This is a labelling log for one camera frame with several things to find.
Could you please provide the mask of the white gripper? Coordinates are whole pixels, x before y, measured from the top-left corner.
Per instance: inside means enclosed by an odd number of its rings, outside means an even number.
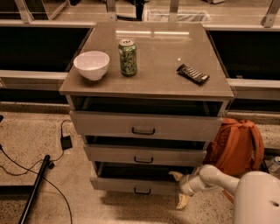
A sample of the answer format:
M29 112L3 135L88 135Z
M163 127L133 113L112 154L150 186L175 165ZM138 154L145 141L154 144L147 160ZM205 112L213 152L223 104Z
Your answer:
M189 176L183 175L177 171L169 171L169 174L174 177L174 179L179 182L179 187L182 193L178 195L177 209L183 209L187 206L190 196L194 195L194 190L191 188Z

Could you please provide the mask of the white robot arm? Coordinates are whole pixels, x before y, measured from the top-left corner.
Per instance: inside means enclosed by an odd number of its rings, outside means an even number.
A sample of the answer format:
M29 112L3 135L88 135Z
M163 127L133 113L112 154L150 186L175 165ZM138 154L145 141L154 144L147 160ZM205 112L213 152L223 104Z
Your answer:
M197 192L222 188L234 196L233 224L280 224L280 180L267 172L251 171L235 178L205 164L197 174L170 174L180 189L177 209Z

